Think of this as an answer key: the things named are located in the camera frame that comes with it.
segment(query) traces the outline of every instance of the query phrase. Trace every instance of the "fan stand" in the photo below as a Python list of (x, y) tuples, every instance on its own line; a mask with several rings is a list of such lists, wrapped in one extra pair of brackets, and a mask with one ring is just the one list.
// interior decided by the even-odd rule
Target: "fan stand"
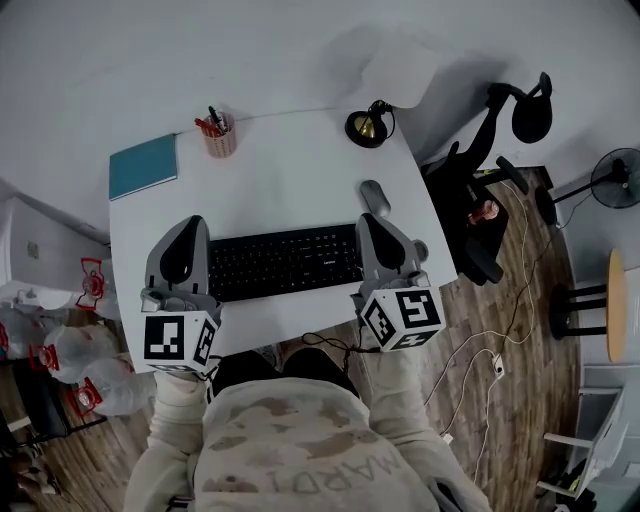
[(579, 187), (568, 194), (560, 196), (556, 199), (553, 199), (549, 194), (549, 191), (544, 187), (536, 188), (535, 196), (536, 196), (536, 206), (538, 207), (538, 212), (542, 217), (542, 220), (548, 226), (552, 226), (558, 222), (558, 214), (556, 213), (556, 203), (564, 201), (580, 192), (590, 189), (602, 183), (603, 181), (613, 181), (615, 183), (621, 183), (622, 186), (626, 186), (626, 183), (629, 181), (629, 174), (625, 170), (624, 162), (620, 158), (616, 158), (613, 161), (613, 169), (609, 174), (601, 176), (596, 181), (592, 183), (587, 183), (586, 185)]

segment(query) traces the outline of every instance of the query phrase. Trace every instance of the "pen holder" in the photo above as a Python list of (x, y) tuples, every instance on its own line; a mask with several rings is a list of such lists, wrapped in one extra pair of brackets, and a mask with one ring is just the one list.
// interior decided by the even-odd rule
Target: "pen holder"
[[(227, 126), (227, 132), (219, 137), (208, 137), (202, 134), (207, 151), (213, 158), (226, 158), (236, 150), (236, 123), (233, 116), (226, 112), (220, 112), (220, 115)], [(211, 116), (207, 117), (207, 122), (213, 124)]]

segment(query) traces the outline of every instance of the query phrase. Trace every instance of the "white desk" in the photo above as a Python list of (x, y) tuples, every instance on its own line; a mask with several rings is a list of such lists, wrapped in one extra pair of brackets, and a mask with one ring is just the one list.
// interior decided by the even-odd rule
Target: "white desk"
[[(210, 237), (229, 238), (356, 222), (366, 211), (358, 186), (377, 180), (387, 217), (427, 244), (423, 268), (433, 285), (457, 278), (444, 234), (399, 128), (380, 148), (353, 144), (348, 111), (324, 110), (247, 119), (226, 160), (205, 150), (199, 131), (177, 137), (178, 178), (111, 202), (111, 248), (127, 342), (138, 372), (144, 319), (140, 290), (149, 252), (169, 228), (202, 215)], [(228, 303), (212, 353), (228, 355), (295, 338), (355, 318), (349, 295), (358, 283)]]

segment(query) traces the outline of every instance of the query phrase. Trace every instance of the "pen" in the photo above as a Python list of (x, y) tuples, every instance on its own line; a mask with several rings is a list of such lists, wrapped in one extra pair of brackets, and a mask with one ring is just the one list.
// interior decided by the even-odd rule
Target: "pen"
[(218, 117), (218, 114), (216, 113), (216, 111), (212, 106), (209, 106), (209, 114), (211, 114), (211, 120), (218, 127), (218, 129), (220, 130), (220, 133), (224, 134), (226, 132), (225, 127), (222, 124), (222, 121), (220, 120), (220, 118)]
[(218, 127), (213, 126), (202, 119), (196, 118), (195, 123), (207, 137), (220, 137), (222, 135)]

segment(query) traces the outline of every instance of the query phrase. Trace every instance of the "electric fan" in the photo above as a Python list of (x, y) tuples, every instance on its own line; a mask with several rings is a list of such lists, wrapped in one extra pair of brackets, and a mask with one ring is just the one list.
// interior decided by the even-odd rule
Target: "electric fan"
[(556, 224), (556, 203), (591, 189), (593, 197), (608, 208), (630, 208), (640, 202), (640, 151), (615, 149), (605, 155), (591, 173), (591, 182), (568, 194), (552, 199), (544, 187), (536, 189), (536, 205), (543, 220)]

